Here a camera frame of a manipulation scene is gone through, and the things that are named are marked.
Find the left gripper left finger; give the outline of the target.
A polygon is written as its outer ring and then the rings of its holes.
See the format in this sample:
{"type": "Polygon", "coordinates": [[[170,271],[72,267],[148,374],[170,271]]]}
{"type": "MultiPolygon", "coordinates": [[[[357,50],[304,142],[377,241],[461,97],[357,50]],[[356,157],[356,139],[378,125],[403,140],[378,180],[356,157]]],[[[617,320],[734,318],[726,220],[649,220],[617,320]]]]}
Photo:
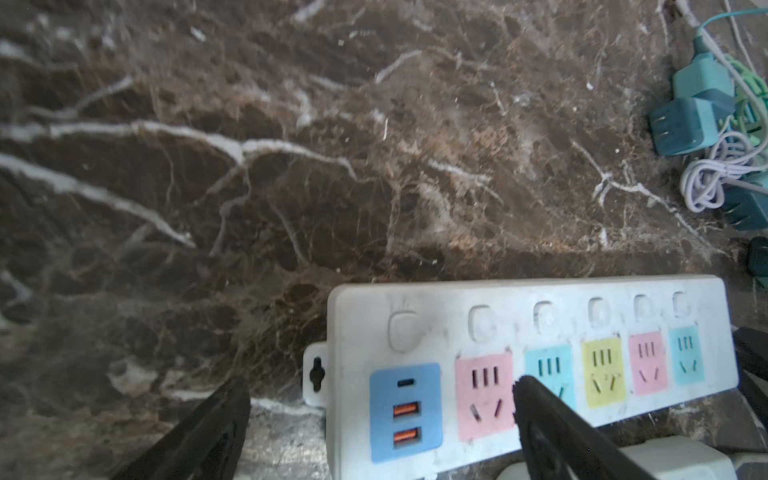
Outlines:
{"type": "Polygon", "coordinates": [[[116,479],[232,479],[251,411],[247,384],[227,380],[116,479]]]}

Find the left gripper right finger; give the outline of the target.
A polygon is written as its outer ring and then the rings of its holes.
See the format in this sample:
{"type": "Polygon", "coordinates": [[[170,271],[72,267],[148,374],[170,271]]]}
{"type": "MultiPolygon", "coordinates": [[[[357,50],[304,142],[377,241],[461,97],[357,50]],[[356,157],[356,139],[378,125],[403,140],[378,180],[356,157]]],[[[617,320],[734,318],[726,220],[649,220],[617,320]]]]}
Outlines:
{"type": "Polygon", "coordinates": [[[515,421],[532,479],[650,479],[538,379],[524,375],[512,387],[515,421]]]}

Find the white blue power strip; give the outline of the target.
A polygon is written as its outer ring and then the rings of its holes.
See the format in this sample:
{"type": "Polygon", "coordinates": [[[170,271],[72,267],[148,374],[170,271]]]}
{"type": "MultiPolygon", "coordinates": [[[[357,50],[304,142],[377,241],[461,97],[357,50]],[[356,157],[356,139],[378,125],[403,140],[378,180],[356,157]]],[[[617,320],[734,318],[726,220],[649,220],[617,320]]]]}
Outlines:
{"type": "MultiPolygon", "coordinates": [[[[726,454],[682,436],[650,440],[618,449],[650,473],[650,479],[736,479],[738,471],[745,466],[767,464],[765,453],[726,454]]],[[[523,462],[507,467],[499,477],[532,479],[523,462]]]]}

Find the white multicolour power strip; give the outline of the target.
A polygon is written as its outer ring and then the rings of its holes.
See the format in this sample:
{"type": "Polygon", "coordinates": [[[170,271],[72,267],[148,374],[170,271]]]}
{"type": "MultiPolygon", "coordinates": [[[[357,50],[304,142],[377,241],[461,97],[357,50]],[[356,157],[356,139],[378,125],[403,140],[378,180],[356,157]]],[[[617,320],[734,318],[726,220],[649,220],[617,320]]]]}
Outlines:
{"type": "Polygon", "coordinates": [[[336,479],[420,479],[520,449],[513,385],[593,426],[738,383],[712,275],[345,284],[304,352],[336,479]]]}

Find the teal charger plug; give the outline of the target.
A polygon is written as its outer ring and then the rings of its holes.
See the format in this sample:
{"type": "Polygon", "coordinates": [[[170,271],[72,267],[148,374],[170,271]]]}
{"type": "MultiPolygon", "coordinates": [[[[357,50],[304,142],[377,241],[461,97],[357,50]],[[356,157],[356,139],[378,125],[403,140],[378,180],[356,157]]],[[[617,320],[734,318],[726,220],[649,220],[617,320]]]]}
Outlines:
{"type": "Polygon", "coordinates": [[[718,123],[734,112],[734,96],[715,89],[675,98],[648,114],[655,151],[672,157],[710,148],[720,136],[718,123]]]}

